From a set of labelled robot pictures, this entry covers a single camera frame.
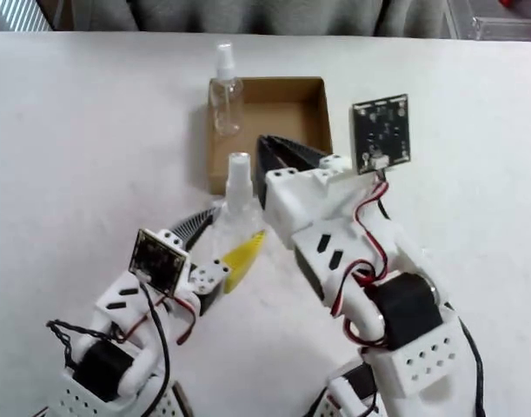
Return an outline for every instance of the plastic bottle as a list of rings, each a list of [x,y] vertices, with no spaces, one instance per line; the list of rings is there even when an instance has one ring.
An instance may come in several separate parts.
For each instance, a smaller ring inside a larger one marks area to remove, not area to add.
[[[250,157],[229,155],[229,179],[221,210],[213,224],[213,257],[221,258],[264,228],[262,208],[254,197]]]
[[[216,78],[210,87],[215,130],[221,136],[233,136],[242,128],[244,88],[236,77],[232,43],[220,43],[216,49]]]

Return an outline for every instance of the white tabletop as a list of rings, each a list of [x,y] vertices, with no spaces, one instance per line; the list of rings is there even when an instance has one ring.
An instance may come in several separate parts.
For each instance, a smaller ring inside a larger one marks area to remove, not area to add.
[[[531,44],[231,37],[241,76],[325,79],[339,153],[351,103],[409,94],[386,206],[444,271],[488,415],[531,415]],[[43,324],[89,323],[137,229],[207,207],[217,39],[0,34],[0,415],[45,404],[63,348]],[[197,416],[299,416],[355,351],[279,245],[172,358]]]

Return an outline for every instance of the circuit board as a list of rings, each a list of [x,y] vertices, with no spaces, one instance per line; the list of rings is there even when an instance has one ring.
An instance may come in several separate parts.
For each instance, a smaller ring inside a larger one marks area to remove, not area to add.
[[[408,95],[352,105],[358,174],[409,162]]]
[[[148,276],[151,287],[169,295],[174,293],[185,262],[184,254],[140,229],[128,270]]]

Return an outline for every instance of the cardboard box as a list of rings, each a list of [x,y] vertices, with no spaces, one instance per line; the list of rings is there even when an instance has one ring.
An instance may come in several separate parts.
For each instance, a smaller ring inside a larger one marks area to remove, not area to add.
[[[215,132],[208,103],[207,171],[211,194],[224,194],[231,152],[256,164],[259,135],[277,135],[332,153],[325,84],[320,77],[243,78],[244,121],[236,136]]]

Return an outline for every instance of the white spray cap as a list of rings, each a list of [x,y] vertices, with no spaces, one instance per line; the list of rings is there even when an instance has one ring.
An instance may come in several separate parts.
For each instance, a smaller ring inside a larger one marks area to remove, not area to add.
[[[218,80],[227,81],[233,79],[236,71],[232,42],[222,42],[216,46],[216,77]]]
[[[245,152],[229,155],[229,178],[226,187],[226,199],[229,208],[242,211],[251,202],[254,187],[251,182],[251,159]]]

